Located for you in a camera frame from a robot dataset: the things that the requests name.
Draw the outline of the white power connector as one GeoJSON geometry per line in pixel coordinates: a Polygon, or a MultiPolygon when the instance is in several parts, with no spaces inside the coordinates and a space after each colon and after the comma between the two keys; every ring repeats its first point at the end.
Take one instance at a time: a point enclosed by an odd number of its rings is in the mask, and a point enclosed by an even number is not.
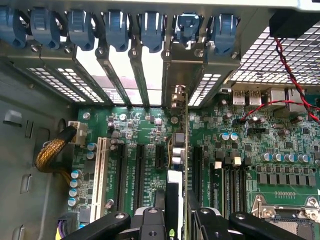
{"type": "Polygon", "coordinates": [[[75,136],[69,141],[69,144],[80,146],[84,148],[86,146],[86,138],[88,134],[88,125],[80,121],[68,121],[67,126],[73,126],[76,129],[75,136]]]}

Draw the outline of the open grey PC case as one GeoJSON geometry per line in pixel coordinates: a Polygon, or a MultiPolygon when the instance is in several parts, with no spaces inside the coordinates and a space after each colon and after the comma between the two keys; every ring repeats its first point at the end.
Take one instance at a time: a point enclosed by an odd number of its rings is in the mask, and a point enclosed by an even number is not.
{"type": "Polygon", "coordinates": [[[62,240],[77,219],[68,209],[75,147],[69,141],[85,108],[160,108],[163,59],[174,42],[176,16],[200,17],[195,44],[204,47],[203,72],[188,110],[204,110],[222,99],[232,106],[232,91],[258,90],[262,104],[242,106],[248,113],[274,103],[304,106],[320,125],[320,21],[298,38],[270,36],[269,20],[277,10],[320,13],[320,0],[0,0],[19,11],[26,45],[16,48],[0,39],[0,240],[62,240]],[[55,12],[59,49],[36,41],[30,20],[34,8],[55,12]],[[71,42],[67,13],[92,13],[95,42],[82,51],[71,42]],[[107,43],[104,14],[127,14],[128,49],[107,43]],[[150,53],[141,42],[141,15],[163,15],[162,49],[150,53]],[[214,18],[237,18],[233,51],[216,55],[214,18]],[[302,103],[268,102],[270,89],[296,89],[302,103]]]}

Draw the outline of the silver USB port block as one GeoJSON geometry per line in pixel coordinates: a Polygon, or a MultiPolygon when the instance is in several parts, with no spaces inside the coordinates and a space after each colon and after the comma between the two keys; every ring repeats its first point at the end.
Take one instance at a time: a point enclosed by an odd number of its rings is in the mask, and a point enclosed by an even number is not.
{"type": "Polygon", "coordinates": [[[260,106],[262,94],[259,90],[233,89],[232,104],[235,106],[260,106]]]}

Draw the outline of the empty black RAM slot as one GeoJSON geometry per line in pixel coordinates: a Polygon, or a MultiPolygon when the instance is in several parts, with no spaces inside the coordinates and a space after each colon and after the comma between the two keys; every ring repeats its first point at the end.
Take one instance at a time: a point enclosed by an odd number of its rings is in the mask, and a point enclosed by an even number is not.
{"type": "Polygon", "coordinates": [[[236,175],[234,167],[231,163],[225,165],[224,183],[225,183],[225,216],[228,218],[229,215],[236,211],[236,190],[235,180],[236,175]]]}
{"type": "Polygon", "coordinates": [[[240,212],[247,211],[247,185],[246,185],[246,177],[247,177],[247,166],[243,161],[240,167],[236,170],[237,176],[237,210],[240,212]]]}

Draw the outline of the white PCI expansion slot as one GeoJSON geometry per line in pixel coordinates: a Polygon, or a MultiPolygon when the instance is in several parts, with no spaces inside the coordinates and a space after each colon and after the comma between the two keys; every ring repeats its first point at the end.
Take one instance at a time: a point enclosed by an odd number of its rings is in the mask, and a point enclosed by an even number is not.
{"type": "Polygon", "coordinates": [[[106,137],[98,137],[97,139],[90,223],[100,219],[105,213],[106,184],[108,178],[107,142],[108,139],[106,137]]]}

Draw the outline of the black intrusion switch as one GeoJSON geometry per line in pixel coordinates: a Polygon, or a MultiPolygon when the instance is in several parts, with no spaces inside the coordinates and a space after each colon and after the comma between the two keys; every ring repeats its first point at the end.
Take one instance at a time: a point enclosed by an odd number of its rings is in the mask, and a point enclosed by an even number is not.
{"type": "Polygon", "coordinates": [[[273,38],[297,39],[320,21],[320,12],[278,9],[269,19],[269,34],[273,38]]]}

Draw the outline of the silver network port block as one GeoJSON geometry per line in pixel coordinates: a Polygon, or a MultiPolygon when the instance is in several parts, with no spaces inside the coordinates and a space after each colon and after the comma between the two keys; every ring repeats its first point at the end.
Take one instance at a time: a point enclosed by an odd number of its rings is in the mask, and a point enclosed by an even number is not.
{"type": "MultiPolygon", "coordinates": [[[[271,88],[268,92],[267,101],[280,101],[280,100],[287,100],[287,101],[293,101],[295,103],[302,104],[302,100],[300,97],[300,94],[295,88],[285,88],[285,89],[276,89],[271,88]]],[[[304,113],[305,107],[304,105],[297,105],[293,103],[272,103],[269,106],[266,107],[268,110],[276,111],[278,113],[286,113],[286,114],[300,114],[304,113]]]]}

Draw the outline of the green Dell motherboard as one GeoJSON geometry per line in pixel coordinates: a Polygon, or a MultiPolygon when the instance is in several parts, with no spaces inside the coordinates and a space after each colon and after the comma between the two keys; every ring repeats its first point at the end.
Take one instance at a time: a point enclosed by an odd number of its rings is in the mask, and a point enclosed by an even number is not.
{"type": "MultiPolygon", "coordinates": [[[[225,166],[235,172],[237,210],[237,168],[246,164],[246,212],[252,196],[274,192],[294,192],[320,200],[320,125],[306,114],[276,115],[267,107],[247,112],[226,99],[203,110],[188,110],[188,191],[192,189],[192,154],[201,146],[202,204],[226,217],[225,166]]],[[[76,218],[76,228],[90,224],[98,137],[107,138],[107,183],[104,216],[117,212],[115,203],[118,145],[127,149],[124,210],[134,216],[134,186],[137,145],[145,145],[143,206],[155,204],[156,191],[165,191],[166,239],[177,240],[178,192],[176,179],[169,177],[168,141],[179,129],[177,117],[161,108],[88,107],[77,121],[87,124],[85,147],[74,149],[68,210],[76,218]],[[165,150],[164,168],[155,168],[156,145],[165,150]]]]}

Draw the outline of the silver CPU socket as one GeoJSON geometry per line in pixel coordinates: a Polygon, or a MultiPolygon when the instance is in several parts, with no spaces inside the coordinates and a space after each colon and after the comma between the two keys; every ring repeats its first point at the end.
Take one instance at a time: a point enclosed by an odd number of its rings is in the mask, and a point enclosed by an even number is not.
{"type": "Polygon", "coordinates": [[[289,191],[252,196],[250,213],[305,240],[320,240],[320,200],[289,191]]]}

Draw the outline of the blue slot retention clip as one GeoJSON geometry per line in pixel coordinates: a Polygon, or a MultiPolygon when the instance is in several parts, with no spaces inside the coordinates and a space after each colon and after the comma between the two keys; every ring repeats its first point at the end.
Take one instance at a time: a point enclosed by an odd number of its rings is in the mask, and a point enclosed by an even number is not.
{"type": "Polygon", "coordinates": [[[175,18],[173,41],[188,47],[195,43],[201,18],[196,13],[182,13],[175,18]]]}
{"type": "Polygon", "coordinates": [[[117,52],[125,52],[129,47],[127,19],[127,14],[121,10],[109,10],[103,16],[106,41],[117,52]]]}
{"type": "Polygon", "coordinates": [[[26,46],[27,32],[17,9],[0,6],[0,39],[15,48],[26,46]]]}
{"type": "Polygon", "coordinates": [[[140,16],[140,39],[150,53],[158,53],[163,47],[163,15],[146,11],[140,16]]]}
{"type": "Polygon", "coordinates": [[[216,55],[230,54],[236,41],[237,18],[233,14],[220,14],[214,17],[213,32],[211,40],[213,41],[216,55]]]}
{"type": "Polygon", "coordinates": [[[91,51],[95,45],[92,13],[74,9],[67,12],[70,41],[82,51],[91,51]]]}
{"type": "Polygon", "coordinates": [[[51,50],[60,48],[60,29],[54,11],[34,8],[30,16],[30,29],[33,38],[43,46],[51,50]]]}

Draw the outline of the short black expansion slot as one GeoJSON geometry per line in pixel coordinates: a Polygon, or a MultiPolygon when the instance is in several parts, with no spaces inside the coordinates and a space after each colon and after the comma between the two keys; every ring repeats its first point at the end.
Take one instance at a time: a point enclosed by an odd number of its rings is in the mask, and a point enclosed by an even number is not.
{"type": "Polygon", "coordinates": [[[165,166],[165,147],[161,144],[155,146],[155,162],[156,170],[161,170],[165,166]]]}

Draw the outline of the long black expansion slot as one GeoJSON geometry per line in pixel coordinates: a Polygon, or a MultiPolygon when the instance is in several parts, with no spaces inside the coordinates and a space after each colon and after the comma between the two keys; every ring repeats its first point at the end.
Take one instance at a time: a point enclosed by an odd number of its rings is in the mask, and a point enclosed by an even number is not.
{"type": "Polygon", "coordinates": [[[127,178],[127,147],[124,143],[117,148],[116,180],[115,180],[115,208],[117,211],[124,210],[124,198],[127,178]]]}
{"type": "Polygon", "coordinates": [[[201,205],[203,198],[203,148],[194,146],[192,150],[192,190],[201,205]]]}
{"type": "Polygon", "coordinates": [[[136,146],[133,212],[143,206],[146,169],[146,149],[144,144],[136,146]]]}

